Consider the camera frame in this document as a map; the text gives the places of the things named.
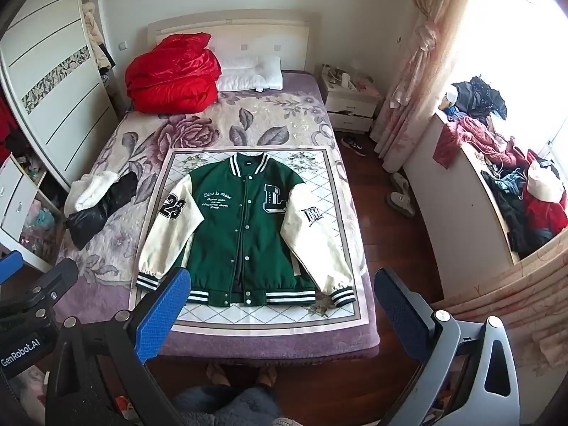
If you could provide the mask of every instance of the striped collar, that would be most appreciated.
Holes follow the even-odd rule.
[[[229,168],[231,169],[231,173],[233,174],[233,176],[241,177],[241,170],[239,168],[239,164],[237,163],[238,154],[239,153],[237,152],[229,157]],[[262,154],[262,159],[260,160],[260,163],[255,169],[255,174],[262,173],[266,169],[266,165],[268,164],[268,160],[270,159],[271,157],[266,152],[264,152]]]

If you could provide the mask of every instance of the wooden floor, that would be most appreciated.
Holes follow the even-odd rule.
[[[384,197],[393,190],[388,174],[372,152],[372,141],[362,137],[361,142],[368,148],[367,157],[340,149],[371,281],[374,271],[391,266],[411,290],[429,302],[438,301],[442,299],[441,285],[424,222],[420,214],[407,219],[385,204]],[[377,319],[381,336],[377,357],[278,369],[275,388],[284,415],[304,426],[360,426],[387,412],[416,365],[404,354],[380,307]],[[42,368],[48,366],[48,361],[42,364]],[[198,362],[158,357],[148,366],[169,397],[187,387],[208,383],[206,366]],[[234,385],[243,387],[252,384],[257,373],[242,366],[226,367],[226,372]]]

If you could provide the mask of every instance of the number 23 patch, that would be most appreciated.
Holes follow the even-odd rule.
[[[185,199],[178,200],[178,197],[171,193],[166,198],[158,213],[170,219],[176,219],[178,216],[180,216],[181,210],[184,206]]]

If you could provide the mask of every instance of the headboard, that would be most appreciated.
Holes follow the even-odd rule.
[[[313,72],[319,14],[282,9],[229,9],[173,17],[148,25],[154,48],[173,33],[211,34],[207,46],[219,58],[273,54],[283,70]]]

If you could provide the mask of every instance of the curtain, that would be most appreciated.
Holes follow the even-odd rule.
[[[425,21],[416,28],[371,138],[383,168],[398,171],[441,102],[455,62],[461,21],[472,0],[413,0]]]
[[[497,277],[433,307],[457,320],[499,317],[517,365],[568,363],[568,229]]]

